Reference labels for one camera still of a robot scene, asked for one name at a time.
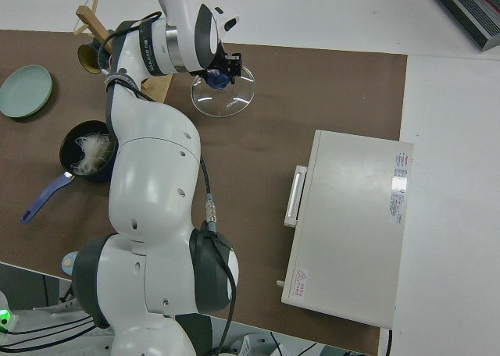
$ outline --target blue object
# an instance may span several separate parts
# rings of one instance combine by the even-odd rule
[[[224,89],[231,82],[231,77],[220,71],[210,72],[206,83],[213,89]]]
[[[36,65],[11,74],[0,88],[0,112],[11,118],[30,116],[41,109],[52,92],[48,71]]]
[[[61,268],[68,276],[73,275],[73,266],[77,255],[78,252],[70,252],[61,261]]]
[[[64,186],[67,186],[68,184],[71,183],[73,180],[74,176],[71,173],[68,173],[67,171],[64,172],[64,174],[58,176],[55,178],[40,194],[40,196],[37,197],[37,199],[31,204],[31,206],[24,212],[23,216],[21,217],[21,223],[22,224],[27,224],[29,223],[33,217],[38,213],[38,211],[41,209],[42,206],[44,206],[45,202],[59,189],[63,188]]]

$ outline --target green light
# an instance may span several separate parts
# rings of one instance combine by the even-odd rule
[[[10,321],[10,312],[6,309],[0,310],[0,320],[2,321],[2,323],[4,323],[4,320],[5,323]]]

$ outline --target cable connector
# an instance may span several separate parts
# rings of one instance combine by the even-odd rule
[[[216,204],[213,201],[212,194],[206,194],[206,203],[205,203],[205,211],[206,211],[206,223],[209,231],[216,233],[217,232],[217,212],[216,212]]]

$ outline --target blue pan handle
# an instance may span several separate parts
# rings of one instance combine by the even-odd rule
[[[37,197],[33,204],[26,210],[21,217],[21,223],[26,225],[29,223],[33,217],[38,213],[42,206],[44,206],[45,202],[59,189],[67,186],[73,181],[74,175],[68,173],[67,171],[64,174],[55,178]]]

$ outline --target white table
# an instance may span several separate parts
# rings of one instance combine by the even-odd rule
[[[86,1],[0,0],[0,28],[72,31]],[[241,15],[228,42],[409,54],[401,140],[415,162],[392,354],[498,354],[500,47],[481,53],[435,0],[220,1]],[[97,14],[115,27],[158,8],[99,0]]]

